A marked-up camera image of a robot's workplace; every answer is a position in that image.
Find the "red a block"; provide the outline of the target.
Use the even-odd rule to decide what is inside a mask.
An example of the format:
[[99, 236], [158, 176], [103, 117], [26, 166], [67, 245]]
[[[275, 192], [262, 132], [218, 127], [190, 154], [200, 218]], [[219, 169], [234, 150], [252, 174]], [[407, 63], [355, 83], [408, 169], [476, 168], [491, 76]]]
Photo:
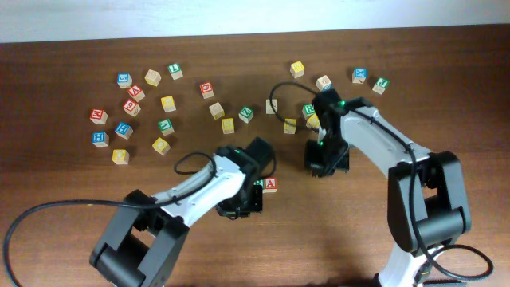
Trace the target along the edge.
[[264, 179], [264, 192], [265, 193], [276, 193], [277, 192], [277, 179], [268, 177]]
[[140, 102], [145, 97], [144, 91], [138, 85], [132, 85], [127, 92], [136, 102]]

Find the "green r block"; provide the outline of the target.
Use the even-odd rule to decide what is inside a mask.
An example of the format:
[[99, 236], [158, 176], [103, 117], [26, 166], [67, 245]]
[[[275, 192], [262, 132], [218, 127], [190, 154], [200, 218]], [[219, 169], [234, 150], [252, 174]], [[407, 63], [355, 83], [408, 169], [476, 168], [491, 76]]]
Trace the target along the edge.
[[307, 120], [311, 116], [315, 114], [315, 109], [312, 104], [305, 104], [302, 108], [302, 114], [304, 118]]
[[255, 186], [260, 186], [261, 187], [261, 192], [265, 193], [265, 181], [263, 179], [255, 181], [254, 185]]

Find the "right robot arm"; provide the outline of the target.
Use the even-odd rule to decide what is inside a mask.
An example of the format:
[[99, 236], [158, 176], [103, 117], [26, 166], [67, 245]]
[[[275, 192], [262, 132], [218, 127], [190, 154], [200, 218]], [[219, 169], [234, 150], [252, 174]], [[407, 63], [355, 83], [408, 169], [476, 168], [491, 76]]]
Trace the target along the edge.
[[336, 90], [316, 94], [319, 138], [305, 146], [316, 177], [349, 168], [358, 148], [387, 178], [387, 222], [394, 247], [375, 286], [423, 286], [436, 259], [470, 230], [471, 214], [460, 160], [433, 153], [404, 136], [363, 98], [342, 100]]

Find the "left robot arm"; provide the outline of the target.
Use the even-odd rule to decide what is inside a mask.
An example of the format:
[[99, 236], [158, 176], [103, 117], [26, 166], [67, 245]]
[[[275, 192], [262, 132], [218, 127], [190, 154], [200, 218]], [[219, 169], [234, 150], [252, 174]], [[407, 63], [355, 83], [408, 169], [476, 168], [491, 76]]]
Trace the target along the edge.
[[231, 220], [262, 210], [262, 171], [274, 158], [257, 137], [246, 148], [220, 147], [203, 169], [170, 190], [128, 194], [92, 250], [89, 263], [122, 287], [165, 285], [190, 228], [215, 209]]

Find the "yellow block by R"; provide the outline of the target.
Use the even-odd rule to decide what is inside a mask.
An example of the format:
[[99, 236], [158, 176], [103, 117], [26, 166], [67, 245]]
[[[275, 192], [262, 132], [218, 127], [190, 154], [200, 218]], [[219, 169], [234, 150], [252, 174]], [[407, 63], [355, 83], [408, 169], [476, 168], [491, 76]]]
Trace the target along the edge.
[[308, 128], [318, 129], [320, 127], [320, 120], [316, 114], [312, 114], [306, 121]]

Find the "yellow S block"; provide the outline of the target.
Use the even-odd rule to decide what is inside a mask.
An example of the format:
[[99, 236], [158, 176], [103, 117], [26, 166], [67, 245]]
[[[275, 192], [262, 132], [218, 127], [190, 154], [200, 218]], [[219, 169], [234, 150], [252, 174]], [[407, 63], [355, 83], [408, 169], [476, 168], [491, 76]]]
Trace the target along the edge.
[[222, 119], [222, 132], [224, 134], [235, 133], [235, 126], [234, 126], [233, 118]]

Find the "green V block centre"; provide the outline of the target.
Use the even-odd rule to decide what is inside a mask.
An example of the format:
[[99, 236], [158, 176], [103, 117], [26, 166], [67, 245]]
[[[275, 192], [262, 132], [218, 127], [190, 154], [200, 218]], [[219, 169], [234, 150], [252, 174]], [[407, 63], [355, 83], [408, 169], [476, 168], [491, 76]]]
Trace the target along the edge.
[[241, 121], [248, 124], [254, 116], [254, 111], [251, 108], [244, 106], [238, 113], [238, 116]]

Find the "green v block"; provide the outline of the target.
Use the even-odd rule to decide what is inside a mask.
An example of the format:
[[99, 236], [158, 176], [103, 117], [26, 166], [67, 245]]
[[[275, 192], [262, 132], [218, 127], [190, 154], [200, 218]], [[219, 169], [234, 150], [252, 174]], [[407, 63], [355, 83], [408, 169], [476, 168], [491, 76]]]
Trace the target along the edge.
[[169, 119], [161, 120], [158, 122], [159, 130], [164, 136], [170, 135], [175, 131]]
[[254, 116], [254, 111], [251, 108], [244, 106], [238, 113], [238, 116], [241, 121], [248, 124]]

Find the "yellow block centre right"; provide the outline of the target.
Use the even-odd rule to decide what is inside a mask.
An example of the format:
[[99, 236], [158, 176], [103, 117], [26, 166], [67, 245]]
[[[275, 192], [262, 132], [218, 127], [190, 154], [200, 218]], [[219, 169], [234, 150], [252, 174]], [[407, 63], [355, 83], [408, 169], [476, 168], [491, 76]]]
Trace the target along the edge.
[[286, 118], [284, 120], [284, 134], [295, 134], [296, 124], [297, 124], [296, 119]]

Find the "plain picture block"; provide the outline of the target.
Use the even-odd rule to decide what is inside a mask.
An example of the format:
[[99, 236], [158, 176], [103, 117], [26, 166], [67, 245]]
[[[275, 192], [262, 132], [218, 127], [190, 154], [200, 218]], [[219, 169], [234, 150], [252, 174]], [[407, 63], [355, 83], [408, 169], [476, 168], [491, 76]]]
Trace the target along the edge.
[[265, 102], [265, 111], [268, 115], [275, 115], [278, 110], [278, 101], [277, 99], [267, 99]]

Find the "plain wooden block centre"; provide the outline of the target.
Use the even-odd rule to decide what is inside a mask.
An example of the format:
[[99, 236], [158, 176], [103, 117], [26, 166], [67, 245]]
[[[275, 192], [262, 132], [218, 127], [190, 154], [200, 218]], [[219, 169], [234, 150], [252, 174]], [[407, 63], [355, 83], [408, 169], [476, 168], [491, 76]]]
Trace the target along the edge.
[[222, 118], [225, 115], [225, 111], [219, 102], [209, 106], [210, 113], [215, 120]]

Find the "plain wooden block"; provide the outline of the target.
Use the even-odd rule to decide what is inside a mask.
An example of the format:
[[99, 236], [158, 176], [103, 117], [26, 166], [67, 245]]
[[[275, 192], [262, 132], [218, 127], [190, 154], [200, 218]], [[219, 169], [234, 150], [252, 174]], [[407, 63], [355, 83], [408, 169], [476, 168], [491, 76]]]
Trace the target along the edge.
[[149, 69], [144, 77], [145, 81], [152, 86], [157, 87], [162, 79], [159, 72]]
[[215, 120], [222, 118], [225, 115], [225, 111], [219, 102], [209, 106], [210, 113]]

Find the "wooden block blue side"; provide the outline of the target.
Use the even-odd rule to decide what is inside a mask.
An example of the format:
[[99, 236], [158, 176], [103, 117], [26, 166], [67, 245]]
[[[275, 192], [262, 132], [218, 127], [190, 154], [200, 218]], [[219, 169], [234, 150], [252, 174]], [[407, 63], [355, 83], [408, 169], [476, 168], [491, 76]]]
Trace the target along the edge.
[[332, 81], [327, 75], [323, 75], [316, 80], [316, 87], [320, 92], [329, 90], [332, 87]]

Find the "red Q block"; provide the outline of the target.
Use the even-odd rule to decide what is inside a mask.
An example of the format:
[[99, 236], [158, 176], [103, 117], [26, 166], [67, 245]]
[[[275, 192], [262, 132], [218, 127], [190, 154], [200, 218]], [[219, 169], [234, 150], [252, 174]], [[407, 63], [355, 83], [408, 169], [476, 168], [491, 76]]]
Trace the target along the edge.
[[199, 88], [204, 99], [211, 98], [214, 96], [214, 90], [210, 82], [200, 84]]

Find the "blue X block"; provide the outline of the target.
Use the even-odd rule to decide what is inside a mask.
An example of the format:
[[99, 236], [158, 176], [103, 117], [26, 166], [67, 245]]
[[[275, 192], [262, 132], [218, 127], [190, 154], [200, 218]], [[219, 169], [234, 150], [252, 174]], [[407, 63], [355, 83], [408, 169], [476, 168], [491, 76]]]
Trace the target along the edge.
[[367, 69], [366, 68], [354, 68], [352, 73], [352, 82], [354, 84], [363, 84], [367, 79]]

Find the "green J block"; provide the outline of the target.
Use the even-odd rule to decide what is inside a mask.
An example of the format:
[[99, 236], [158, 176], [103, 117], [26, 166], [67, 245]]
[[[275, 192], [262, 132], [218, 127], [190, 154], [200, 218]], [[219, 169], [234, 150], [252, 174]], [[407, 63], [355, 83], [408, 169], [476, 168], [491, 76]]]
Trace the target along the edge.
[[375, 82], [372, 90], [376, 93], [378, 93], [379, 95], [382, 95], [385, 90], [387, 89], [388, 85], [389, 85], [389, 81], [384, 78], [384, 77], [379, 77], [377, 79], [377, 81]]

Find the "yellow block top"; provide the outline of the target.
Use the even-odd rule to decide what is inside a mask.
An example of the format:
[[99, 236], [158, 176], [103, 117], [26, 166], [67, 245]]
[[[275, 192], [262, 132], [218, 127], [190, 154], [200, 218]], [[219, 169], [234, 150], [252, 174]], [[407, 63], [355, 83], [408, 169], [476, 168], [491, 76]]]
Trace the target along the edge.
[[293, 78], [302, 77], [304, 75], [305, 67], [301, 61], [293, 62], [290, 65], [290, 73]]

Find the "green V block left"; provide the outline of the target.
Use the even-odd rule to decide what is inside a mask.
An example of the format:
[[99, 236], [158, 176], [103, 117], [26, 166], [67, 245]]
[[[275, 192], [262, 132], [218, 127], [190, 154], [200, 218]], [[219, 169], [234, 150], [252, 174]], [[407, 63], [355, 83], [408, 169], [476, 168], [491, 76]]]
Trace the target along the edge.
[[159, 130], [164, 136], [170, 135], [175, 131], [169, 119], [161, 120], [158, 122]]

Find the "yellow O block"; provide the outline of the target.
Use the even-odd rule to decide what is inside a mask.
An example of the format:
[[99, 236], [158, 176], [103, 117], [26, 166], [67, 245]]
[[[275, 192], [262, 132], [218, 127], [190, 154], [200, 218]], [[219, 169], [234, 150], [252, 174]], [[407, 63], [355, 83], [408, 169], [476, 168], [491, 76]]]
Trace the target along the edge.
[[155, 151], [157, 151], [160, 155], [165, 155], [169, 152], [171, 149], [170, 144], [164, 140], [163, 138], [159, 137], [153, 144], [152, 147]]

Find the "yellow block upper left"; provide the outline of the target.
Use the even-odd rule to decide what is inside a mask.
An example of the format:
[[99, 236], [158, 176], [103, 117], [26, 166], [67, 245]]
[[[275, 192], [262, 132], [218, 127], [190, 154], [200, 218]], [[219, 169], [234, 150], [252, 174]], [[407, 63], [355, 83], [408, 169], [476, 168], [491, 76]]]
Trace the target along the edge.
[[161, 104], [164, 112], [173, 112], [176, 110], [173, 96], [164, 96], [161, 98]]

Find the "green L block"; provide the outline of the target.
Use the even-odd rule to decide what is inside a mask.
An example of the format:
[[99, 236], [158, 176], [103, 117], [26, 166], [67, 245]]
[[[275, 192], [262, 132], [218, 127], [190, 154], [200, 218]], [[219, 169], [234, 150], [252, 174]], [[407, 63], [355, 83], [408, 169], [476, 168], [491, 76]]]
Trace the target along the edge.
[[183, 77], [182, 68], [179, 63], [174, 63], [168, 66], [168, 71], [173, 80], [178, 80]]

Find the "plain wooden block left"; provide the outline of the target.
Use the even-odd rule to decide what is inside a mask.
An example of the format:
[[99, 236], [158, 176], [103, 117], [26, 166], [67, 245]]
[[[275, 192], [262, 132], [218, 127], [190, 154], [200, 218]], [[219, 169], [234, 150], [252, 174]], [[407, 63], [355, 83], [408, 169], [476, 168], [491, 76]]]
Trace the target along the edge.
[[157, 87], [162, 79], [159, 72], [149, 69], [144, 77], [145, 81], [152, 86]]

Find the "red 6 block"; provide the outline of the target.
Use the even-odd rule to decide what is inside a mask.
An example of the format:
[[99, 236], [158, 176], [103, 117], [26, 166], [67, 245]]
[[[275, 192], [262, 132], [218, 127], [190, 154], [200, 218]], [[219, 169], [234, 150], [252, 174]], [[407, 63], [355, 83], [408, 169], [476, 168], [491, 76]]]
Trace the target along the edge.
[[123, 110], [128, 115], [136, 117], [141, 111], [141, 107], [136, 101], [129, 99], [123, 104]]

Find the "blue H block tilted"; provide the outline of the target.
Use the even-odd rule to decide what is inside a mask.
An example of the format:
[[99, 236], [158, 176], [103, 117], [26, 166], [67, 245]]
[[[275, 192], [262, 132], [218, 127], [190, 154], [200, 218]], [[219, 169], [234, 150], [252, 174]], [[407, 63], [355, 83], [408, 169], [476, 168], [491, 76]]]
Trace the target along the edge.
[[115, 128], [115, 133], [119, 137], [121, 137], [125, 140], [128, 140], [133, 133], [133, 129], [129, 124], [126, 124], [124, 122], [119, 122], [119, 124]]

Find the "yellow block bottom left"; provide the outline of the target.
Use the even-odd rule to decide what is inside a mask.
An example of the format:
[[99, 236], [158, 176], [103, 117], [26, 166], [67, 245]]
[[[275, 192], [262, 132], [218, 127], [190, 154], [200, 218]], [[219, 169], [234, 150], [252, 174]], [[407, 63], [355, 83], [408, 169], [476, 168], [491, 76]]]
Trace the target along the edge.
[[112, 151], [112, 162], [117, 165], [128, 165], [130, 154], [125, 149], [114, 149]]

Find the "blue S block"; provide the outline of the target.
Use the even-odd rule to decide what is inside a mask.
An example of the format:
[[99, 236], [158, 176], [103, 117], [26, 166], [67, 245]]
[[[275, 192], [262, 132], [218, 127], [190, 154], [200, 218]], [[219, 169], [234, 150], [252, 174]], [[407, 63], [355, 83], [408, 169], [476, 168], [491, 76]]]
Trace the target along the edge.
[[119, 73], [116, 82], [122, 89], [130, 88], [132, 86], [132, 77], [129, 73]]

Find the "blue H block left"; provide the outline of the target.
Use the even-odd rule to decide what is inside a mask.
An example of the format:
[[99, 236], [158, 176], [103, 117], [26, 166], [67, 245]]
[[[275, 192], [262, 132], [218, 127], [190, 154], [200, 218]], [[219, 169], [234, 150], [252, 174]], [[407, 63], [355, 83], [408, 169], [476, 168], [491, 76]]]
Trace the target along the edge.
[[109, 145], [109, 137], [106, 132], [94, 132], [92, 134], [92, 143], [96, 147], [107, 147]]

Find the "red M block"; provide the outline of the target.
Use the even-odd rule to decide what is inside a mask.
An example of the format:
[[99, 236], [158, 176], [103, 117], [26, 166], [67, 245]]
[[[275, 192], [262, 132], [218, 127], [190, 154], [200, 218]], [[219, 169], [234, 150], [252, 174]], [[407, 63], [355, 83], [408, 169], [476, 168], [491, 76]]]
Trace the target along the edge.
[[106, 124], [107, 119], [108, 119], [108, 114], [103, 109], [94, 108], [91, 111], [89, 119], [94, 124]]

